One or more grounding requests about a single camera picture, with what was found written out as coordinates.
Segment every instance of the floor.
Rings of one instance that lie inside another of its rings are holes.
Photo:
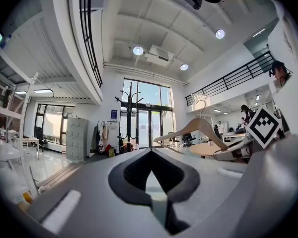
[[[36,147],[29,146],[25,148],[26,154],[24,155],[25,162],[30,165],[33,177],[37,182],[41,182],[46,178],[53,175],[58,170],[66,167],[70,161],[67,160],[65,154],[45,150],[42,152],[40,149],[40,159],[37,159]],[[14,169],[20,177],[23,176],[22,166],[18,160],[12,162]]]

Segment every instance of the white shelving unit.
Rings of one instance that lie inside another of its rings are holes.
[[[21,114],[18,114],[18,113],[13,112],[9,109],[0,107],[0,114],[7,116],[7,119],[9,119],[9,117],[20,119],[18,149],[15,149],[11,144],[8,144],[8,143],[0,140],[0,161],[10,161],[11,159],[20,159],[27,186],[22,186],[22,190],[19,193],[24,193],[26,191],[30,191],[32,197],[35,198],[37,196],[37,190],[36,190],[35,184],[32,180],[29,166],[26,164],[25,159],[24,159],[22,139],[23,139],[23,127],[24,127],[24,118],[25,118],[26,107],[27,107],[27,104],[30,99],[30,94],[33,91],[34,83],[38,77],[38,73],[36,73],[33,78],[29,78],[28,76],[26,76],[24,74],[24,72],[21,71],[12,62],[12,60],[6,55],[6,53],[4,52],[4,50],[1,49],[1,47],[0,47],[0,56],[17,74],[19,74],[26,82],[29,83],[28,91],[24,97]]]

